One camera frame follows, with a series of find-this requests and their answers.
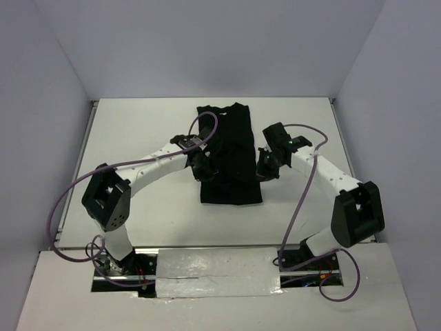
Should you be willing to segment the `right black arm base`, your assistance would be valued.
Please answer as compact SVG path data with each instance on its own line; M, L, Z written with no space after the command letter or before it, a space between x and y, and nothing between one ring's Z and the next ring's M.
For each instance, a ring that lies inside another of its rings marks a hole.
M330 285L341 285L340 266L336 254L314 259L306 245L285 248L282 254L280 273L281 288L318 287L328 277Z

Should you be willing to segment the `black t-shirt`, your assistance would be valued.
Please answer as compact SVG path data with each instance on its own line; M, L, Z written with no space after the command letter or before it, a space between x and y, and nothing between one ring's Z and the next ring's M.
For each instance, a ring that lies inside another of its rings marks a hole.
M213 158L215 179L201 184L201 203L254 205L263 202L256 179L256 149L249 106L234 103L224 108L199 106L199 114L212 112L218 119L215 137L220 149Z

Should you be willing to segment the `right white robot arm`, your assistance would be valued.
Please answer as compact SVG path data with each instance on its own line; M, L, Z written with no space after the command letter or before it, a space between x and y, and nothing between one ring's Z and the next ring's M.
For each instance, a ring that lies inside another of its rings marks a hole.
M374 182L361 182L321 155L319 149L329 140L326 135L315 145L304 136L292 137L286 128L278 122L263 130L267 144L258 150L256 177L260 182L278 179L284 166L307 177L305 189L283 237L283 245L287 245L310 187L319 188L333 203L329 224L300 242L300 263L304 268L314 270L326 254L350 248L384 230L382 201Z

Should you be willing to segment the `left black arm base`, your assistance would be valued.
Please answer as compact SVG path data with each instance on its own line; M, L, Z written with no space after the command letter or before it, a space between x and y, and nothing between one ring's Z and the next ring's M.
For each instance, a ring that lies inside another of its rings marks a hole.
M138 297L156 297L157 254L135 253L123 267L102 254L94 270L91 292L135 292Z

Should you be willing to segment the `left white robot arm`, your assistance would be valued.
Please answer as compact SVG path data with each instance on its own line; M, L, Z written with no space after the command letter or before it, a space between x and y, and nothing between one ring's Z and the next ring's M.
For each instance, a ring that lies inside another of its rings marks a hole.
M126 275L143 266L143 257L135 253L125 226L135 194L185 168L191 168L199 182L212 181L218 174L213 158L221 145L220 136L205 127L199 134L173 137L162 148L147 155L143 164L114 166L92 175L81 203L102 230L113 270Z

